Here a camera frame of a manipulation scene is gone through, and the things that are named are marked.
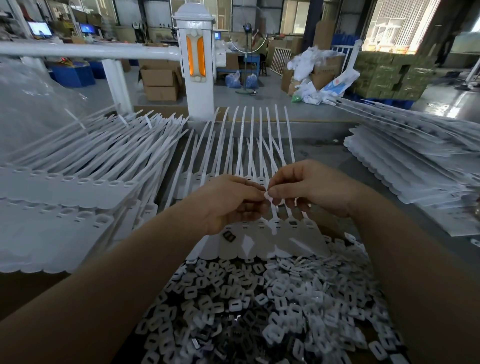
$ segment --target person's right hand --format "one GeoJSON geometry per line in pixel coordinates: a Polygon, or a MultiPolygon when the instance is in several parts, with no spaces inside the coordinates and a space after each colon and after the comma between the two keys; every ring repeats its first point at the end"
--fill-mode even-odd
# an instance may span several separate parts
{"type": "Polygon", "coordinates": [[[278,170],[268,185],[268,194],[274,205],[282,199],[293,208],[309,211],[312,203],[339,216],[351,216],[352,205],[359,196],[371,194],[370,187],[350,178],[342,172],[314,160],[289,164],[278,170]]]}

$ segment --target stack of green boxes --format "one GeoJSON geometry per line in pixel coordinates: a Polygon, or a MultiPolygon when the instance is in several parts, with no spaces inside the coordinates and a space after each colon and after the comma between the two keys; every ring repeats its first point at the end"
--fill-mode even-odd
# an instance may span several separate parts
{"type": "Polygon", "coordinates": [[[430,83],[432,57],[384,52],[360,52],[355,70],[360,77],[351,90],[364,98],[418,100],[430,83]]]}

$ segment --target stool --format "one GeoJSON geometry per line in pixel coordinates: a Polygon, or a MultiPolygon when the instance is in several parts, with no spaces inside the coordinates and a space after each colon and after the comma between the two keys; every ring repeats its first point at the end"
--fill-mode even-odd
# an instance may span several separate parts
{"type": "Polygon", "coordinates": [[[267,62],[260,62],[260,76],[267,76],[267,62]]]}

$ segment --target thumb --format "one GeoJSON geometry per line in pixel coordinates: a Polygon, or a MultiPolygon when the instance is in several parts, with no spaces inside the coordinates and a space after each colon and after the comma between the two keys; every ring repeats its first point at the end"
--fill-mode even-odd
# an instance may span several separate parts
{"type": "Polygon", "coordinates": [[[305,197],[304,193],[305,185],[303,182],[278,184],[268,190],[270,197],[279,199],[305,197]]]}

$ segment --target desk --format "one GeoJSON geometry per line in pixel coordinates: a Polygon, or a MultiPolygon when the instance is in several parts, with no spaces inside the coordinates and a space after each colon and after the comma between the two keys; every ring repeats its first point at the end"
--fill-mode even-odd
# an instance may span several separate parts
{"type": "MultiPolygon", "coordinates": [[[[256,64],[256,70],[247,70],[247,73],[254,73],[257,75],[257,77],[260,75],[260,54],[258,53],[251,53],[247,57],[245,56],[244,53],[237,52],[238,56],[243,56],[243,61],[245,63],[255,63],[256,64]]],[[[218,72],[225,72],[225,73],[235,73],[236,71],[240,71],[240,73],[245,72],[244,68],[237,69],[237,70],[231,70],[228,68],[217,68],[216,69],[217,73],[218,72]]]]}

